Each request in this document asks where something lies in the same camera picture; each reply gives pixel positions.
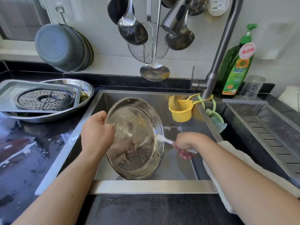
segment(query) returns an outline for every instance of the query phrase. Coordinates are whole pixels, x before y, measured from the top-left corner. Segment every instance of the white cloth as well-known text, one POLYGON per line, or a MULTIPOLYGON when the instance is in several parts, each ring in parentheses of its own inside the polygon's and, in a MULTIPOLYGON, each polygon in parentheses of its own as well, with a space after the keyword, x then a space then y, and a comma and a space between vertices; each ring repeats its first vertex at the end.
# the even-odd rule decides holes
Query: white cloth
MULTIPOLYGON (((255 163, 251 157, 249 155, 247 155, 246 153, 235 149, 235 147, 232 146, 231 143, 229 143, 228 141, 221 141, 218 143, 221 147, 223 147, 224 149, 226 149, 227 151, 231 152, 232 154, 234 154, 236 157, 240 158, 241 160, 243 160, 244 162, 246 162, 248 165, 252 166, 255 170, 257 170, 258 172, 260 172, 261 174, 263 174, 265 177, 269 178, 270 180, 272 180, 273 182, 277 183, 278 185, 280 185, 282 188, 284 188, 285 190, 287 190, 288 192, 290 192, 292 195, 294 195, 297 198, 300 198, 300 189, 298 189, 296 186, 294 186, 293 184, 291 184, 289 181, 285 180, 284 178, 278 176, 277 174, 274 174, 268 170, 265 170, 264 168, 262 168, 260 165, 258 165, 257 163, 255 163)), ((228 200, 226 199, 219 183, 217 182, 216 178, 214 177, 214 175, 212 174, 211 170, 209 169, 209 167, 207 166, 207 164, 205 163, 205 161, 203 160, 203 164, 205 167, 205 170, 207 171, 209 177, 212 179, 212 181, 214 182, 218 193, 220 195, 220 198, 225 206, 225 208, 227 209, 228 212, 232 213, 232 214, 236 214, 236 212, 234 211, 233 207, 231 206, 231 204, 228 202, 228 200)))

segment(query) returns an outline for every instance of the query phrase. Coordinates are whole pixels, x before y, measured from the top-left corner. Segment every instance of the white label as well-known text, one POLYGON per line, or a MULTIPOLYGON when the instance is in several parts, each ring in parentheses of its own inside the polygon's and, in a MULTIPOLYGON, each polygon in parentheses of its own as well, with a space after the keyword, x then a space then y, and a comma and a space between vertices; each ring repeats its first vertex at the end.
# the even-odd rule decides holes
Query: white label
POLYGON ((243 45, 238 53, 241 59, 245 60, 250 57, 255 53, 255 44, 252 42, 246 43, 243 45))
POLYGON ((212 11, 225 9, 225 0, 212 0, 212 11))

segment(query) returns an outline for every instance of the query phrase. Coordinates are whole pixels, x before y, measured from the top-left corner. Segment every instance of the drain cover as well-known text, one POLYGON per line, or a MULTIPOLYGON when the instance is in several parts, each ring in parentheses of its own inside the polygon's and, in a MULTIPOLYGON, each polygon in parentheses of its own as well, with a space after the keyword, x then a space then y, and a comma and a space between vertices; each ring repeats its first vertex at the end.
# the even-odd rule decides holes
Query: drain cover
POLYGON ((73 107, 74 96, 67 90, 35 88, 18 94, 14 102, 27 110, 66 110, 73 107))

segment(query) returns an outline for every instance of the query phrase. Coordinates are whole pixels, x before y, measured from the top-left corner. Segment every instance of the countertop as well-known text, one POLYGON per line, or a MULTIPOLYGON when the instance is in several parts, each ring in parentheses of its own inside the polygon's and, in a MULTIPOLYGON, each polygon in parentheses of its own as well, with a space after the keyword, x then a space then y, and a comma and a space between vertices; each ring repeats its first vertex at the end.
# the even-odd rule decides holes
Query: countertop
MULTIPOLYGON (((96 87, 95 94, 100 88, 130 90, 130 87, 102 86, 96 87)), ((137 87, 133 90, 160 91, 137 87)), ((37 198, 35 190, 84 112, 82 109, 65 120, 47 124, 14 121, 0 113, 0 224, 11 224, 37 198)), ((231 126, 221 135, 253 157, 231 126)), ((123 225, 243 224, 226 211, 217 194, 89 195, 77 224, 100 221, 123 225)))

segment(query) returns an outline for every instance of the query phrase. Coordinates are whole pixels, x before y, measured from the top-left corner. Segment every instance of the large stainless steel bowl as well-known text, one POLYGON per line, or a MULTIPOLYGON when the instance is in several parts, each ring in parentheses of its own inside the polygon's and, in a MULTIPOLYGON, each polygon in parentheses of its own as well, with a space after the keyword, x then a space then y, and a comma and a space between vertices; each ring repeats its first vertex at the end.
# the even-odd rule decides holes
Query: large stainless steel bowl
POLYGON ((51 84, 70 84, 70 85, 76 85, 81 87, 82 89, 82 95, 80 98, 80 104, 76 107, 72 107, 70 109, 64 110, 59 113, 53 113, 48 115, 41 115, 41 116, 32 116, 32 113, 14 113, 14 112, 3 112, 8 117, 11 117, 13 119, 22 120, 26 122, 31 123, 43 123, 43 122, 49 122, 49 121, 56 121, 59 119, 62 119, 78 109, 86 106, 88 104, 88 101, 94 94, 94 87, 83 80, 76 80, 76 79, 54 79, 54 80, 46 80, 42 81, 42 83, 51 83, 51 84))
POLYGON ((115 140, 106 153, 114 170, 129 180, 151 176, 164 148, 155 138, 163 135, 163 125, 153 107, 139 98, 123 98, 112 106, 105 123, 115 128, 115 140))

